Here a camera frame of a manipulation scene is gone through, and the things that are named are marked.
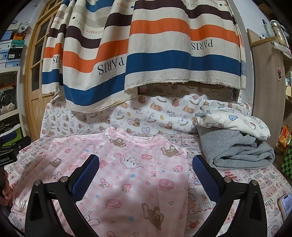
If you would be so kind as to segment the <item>person's left hand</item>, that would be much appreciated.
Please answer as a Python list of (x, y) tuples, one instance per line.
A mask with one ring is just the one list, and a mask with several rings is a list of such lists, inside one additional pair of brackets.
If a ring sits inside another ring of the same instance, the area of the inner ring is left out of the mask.
[(0, 197), (0, 203), (3, 206), (11, 207), (13, 190), (9, 185), (8, 173), (6, 170), (3, 171), (3, 177), (4, 177), (3, 197)]

